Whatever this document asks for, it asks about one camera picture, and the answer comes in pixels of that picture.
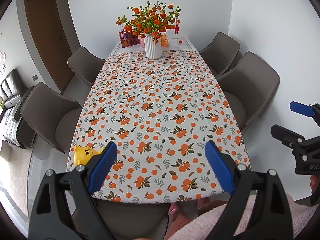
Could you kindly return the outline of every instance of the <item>yellow piggy bank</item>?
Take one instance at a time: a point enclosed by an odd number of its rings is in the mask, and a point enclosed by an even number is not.
[[[75,152],[73,154],[73,162],[75,166],[80,164],[86,165],[92,156],[98,155],[102,152],[102,150],[97,152],[88,146],[81,147],[76,145],[74,149],[75,149]]]

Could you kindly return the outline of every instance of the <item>pink blanket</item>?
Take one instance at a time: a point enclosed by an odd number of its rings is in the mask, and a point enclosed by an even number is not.
[[[255,201],[255,195],[249,196],[247,206],[245,208],[242,219],[236,230],[235,235],[244,232],[251,216],[252,208]],[[293,235],[296,237],[298,233],[309,222],[318,205],[307,207],[296,204],[290,195],[287,195],[290,210],[292,214]],[[217,207],[191,221],[189,224],[181,228],[173,234],[169,240],[205,240],[211,232],[214,225],[217,223],[226,205]]]

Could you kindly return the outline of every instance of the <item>orange fruit pattern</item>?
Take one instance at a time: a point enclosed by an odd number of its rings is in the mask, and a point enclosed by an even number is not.
[[[110,56],[91,88],[74,145],[100,150],[116,143],[117,159],[94,197],[129,203],[169,203],[221,193],[204,156],[213,140],[236,163],[250,167],[225,96],[195,51]]]

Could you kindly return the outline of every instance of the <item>ribbed vase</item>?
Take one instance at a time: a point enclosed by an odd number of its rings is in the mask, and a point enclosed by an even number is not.
[[[161,38],[157,38],[156,44],[154,38],[155,36],[152,34],[146,34],[146,37],[144,38],[146,56],[148,59],[157,59],[162,55]]]

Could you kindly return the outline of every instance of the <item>metal screw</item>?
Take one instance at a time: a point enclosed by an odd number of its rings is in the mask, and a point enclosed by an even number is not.
[[[269,170],[269,174],[270,174],[271,176],[276,176],[276,175],[277,175],[277,172],[276,172],[275,170],[273,170],[273,169],[270,169],[270,170]]]
[[[53,174],[53,170],[47,170],[45,174],[50,177]]]
[[[85,168],[85,166],[80,164],[80,165],[76,166],[76,171],[83,171],[84,168]]]
[[[247,167],[244,164],[240,163],[240,164],[238,164],[237,168],[240,171],[244,171]]]

